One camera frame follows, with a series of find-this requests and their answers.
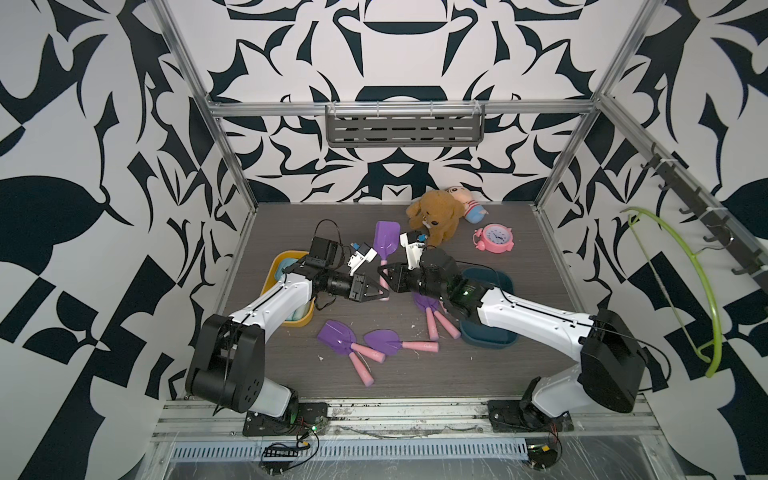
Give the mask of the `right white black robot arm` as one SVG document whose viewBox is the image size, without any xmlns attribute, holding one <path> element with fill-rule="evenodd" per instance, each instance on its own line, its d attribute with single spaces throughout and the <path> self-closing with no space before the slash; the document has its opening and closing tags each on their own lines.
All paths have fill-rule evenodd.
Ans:
<svg viewBox="0 0 768 480">
<path fill-rule="evenodd" d="M 517 413 L 527 428 L 543 428 L 590 405 L 633 411 L 646 356 L 615 312 L 576 313 L 517 297 L 498 284 L 469 277 L 439 248 L 427 249 L 416 266 L 389 263 L 378 272 L 390 292 L 418 293 L 458 320 L 511 331 L 573 360 L 570 368 L 529 383 Z"/>
</svg>

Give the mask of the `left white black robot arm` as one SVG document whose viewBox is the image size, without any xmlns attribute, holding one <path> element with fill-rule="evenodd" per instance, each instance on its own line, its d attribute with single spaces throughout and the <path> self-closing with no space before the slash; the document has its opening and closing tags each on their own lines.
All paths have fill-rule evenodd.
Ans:
<svg viewBox="0 0 768 480">
<path fill-rule="evenodd" d="M 378 280 L 354 269 L 342 272 L 341 253 L 340 243 L 314 237 L 309 252 L 260 297 L 228 316 L 208 317 L 187 370 L 186 392 L 217 410 L 250 411 L 293 424 L 298 396 L 265 376 L 267 341 L 321 293 L 358 303 L 389 296 Z"/>
</svg>

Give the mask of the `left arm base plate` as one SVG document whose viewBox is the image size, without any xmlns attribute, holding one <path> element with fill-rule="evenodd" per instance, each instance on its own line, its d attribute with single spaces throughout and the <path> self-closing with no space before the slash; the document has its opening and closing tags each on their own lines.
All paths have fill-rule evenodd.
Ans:
<svg viewBox="0 0 768 480">
<path fill-rule="evenodd" d="M 327 423 L 329 405 L 326 402 L 290 404 L 283 416 L 272 417 L 252 411 L 246 413 L 242 429 L 244 437 L 278 437 L 301 434 L 315 428 L 322 431 Z"/>
</svg>

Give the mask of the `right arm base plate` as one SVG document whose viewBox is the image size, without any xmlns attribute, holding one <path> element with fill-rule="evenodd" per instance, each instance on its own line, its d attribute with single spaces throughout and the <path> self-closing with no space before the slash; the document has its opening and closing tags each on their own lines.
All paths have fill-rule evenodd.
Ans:
<svg viewBox="0 0 768 480">
<path fill-rule="evenodd" d="M 494 433 L 517 432 L 569 432 L 574 430 L 568 412 L 557 418 L 548 417 L 532 403 L 534 388 L 541 377 L 535 377 L 519 400 L 489 400 L 487 402 L 488 419 Z"/>
</svg>

